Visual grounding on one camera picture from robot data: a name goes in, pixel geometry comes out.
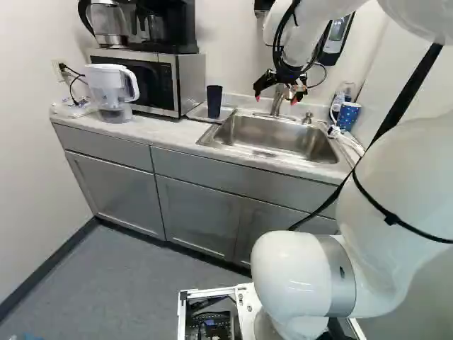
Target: sink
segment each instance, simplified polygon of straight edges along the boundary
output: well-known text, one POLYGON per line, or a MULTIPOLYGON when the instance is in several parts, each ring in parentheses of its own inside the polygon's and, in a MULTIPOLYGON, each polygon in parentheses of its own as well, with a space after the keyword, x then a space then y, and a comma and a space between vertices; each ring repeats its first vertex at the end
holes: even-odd
POLYGON ((199 145, 280 160, 303 159, 336 164, 338 157, 322 124, 300 122, 239 111, 211 127, 199 145))

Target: microwave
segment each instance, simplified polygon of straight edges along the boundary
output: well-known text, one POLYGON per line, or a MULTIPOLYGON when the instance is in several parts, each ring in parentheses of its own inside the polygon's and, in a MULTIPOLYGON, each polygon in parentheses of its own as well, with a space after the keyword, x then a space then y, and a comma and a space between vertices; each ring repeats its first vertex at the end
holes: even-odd
POLYGON ((134 113, 181 118, 206 101, 206 56, 96 48, 88 51, 92 64, 120 64, 137 77, 140 97, 134 113))

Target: electrical outlet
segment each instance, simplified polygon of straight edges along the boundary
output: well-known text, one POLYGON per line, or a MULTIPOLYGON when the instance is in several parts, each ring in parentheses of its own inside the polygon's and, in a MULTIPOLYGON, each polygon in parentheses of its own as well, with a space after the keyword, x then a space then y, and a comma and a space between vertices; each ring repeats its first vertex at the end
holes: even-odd
POLYGON ((60 59, 52 60, 52 67, 54 69, 55 76, 59 83, 62 83, 64 81, 64 72, 62 72, 62 70, 59 68, 59 64, 61 63, 66 64, 64 60, 60 59))

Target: blue polka dot mug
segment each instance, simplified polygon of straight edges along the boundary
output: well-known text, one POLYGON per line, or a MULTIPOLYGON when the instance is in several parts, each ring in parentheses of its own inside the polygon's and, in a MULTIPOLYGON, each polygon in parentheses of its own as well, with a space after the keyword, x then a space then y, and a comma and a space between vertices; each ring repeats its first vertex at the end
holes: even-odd
POLYGON ((360 114, 362 106, 357 103, 348 103, 345 101, 341 105, 340 113, 338 114, 337 126, 342 131, 351 131, 357 117, 360 114))

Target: gray countertop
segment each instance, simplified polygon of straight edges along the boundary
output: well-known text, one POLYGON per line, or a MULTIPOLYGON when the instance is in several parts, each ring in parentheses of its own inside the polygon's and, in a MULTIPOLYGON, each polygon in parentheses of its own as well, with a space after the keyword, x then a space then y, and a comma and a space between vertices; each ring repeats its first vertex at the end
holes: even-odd
POLYGON ((338 157, 342 157, 342 161, 338 164, 318 164, 310 161, 289 163, 260 156, 242 156, 225 150, 198 145, 196 144, 197 141, 211 124, 188 119, 177 121, 135 115, 128 123, 109 124, 98 119, 96 114, 77 119, 63 118, 52 114, 50 120, 56 124, 140 142, 152 147, 160 147, 330 184, 341 183, 351 169, 349 163, 345 161, 344 154, 338 151, 339 144, 337 142, 332 143, 336 144, 338 157))

